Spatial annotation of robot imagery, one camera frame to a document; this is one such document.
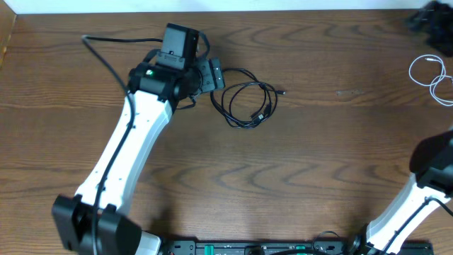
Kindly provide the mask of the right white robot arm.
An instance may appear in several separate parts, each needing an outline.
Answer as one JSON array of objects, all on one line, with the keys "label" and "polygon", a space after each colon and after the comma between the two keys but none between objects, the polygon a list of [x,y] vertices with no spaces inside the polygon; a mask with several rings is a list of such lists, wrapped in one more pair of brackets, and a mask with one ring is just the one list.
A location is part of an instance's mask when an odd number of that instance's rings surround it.
[{"label": "right white robot arm", "polygon": [[[443,57],[452,56],[452,6],[430,1],[407,20],[414,32],[428,34],[427,45],[439,55],[426,54],[422,59],[440,65],[440,74],[429,84],[430,95],[448,77]],[[448,214],[452,200],[452,131],[422,140],[409,163],[410,176],[386,210],[366,224],[343,254],[432,254],[428,242],[407,242],[411,233],[437,208]]]}]

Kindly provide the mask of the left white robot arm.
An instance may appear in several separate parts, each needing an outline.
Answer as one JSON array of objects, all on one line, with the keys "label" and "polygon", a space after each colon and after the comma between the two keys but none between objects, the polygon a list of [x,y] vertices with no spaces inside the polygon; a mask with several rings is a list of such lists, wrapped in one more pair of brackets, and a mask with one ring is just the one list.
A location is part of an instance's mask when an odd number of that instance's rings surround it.
[{"label": "left white robot arm", "polygon": [[73,197],[57,196],[52,216],[65,249],[78,254],[157,254],[162,241],[128,218],[152,147],[180,101],[224,87],[220,61],[199,52],[207,36],[174,23],[120,86],[125,104],[100,159]]}]

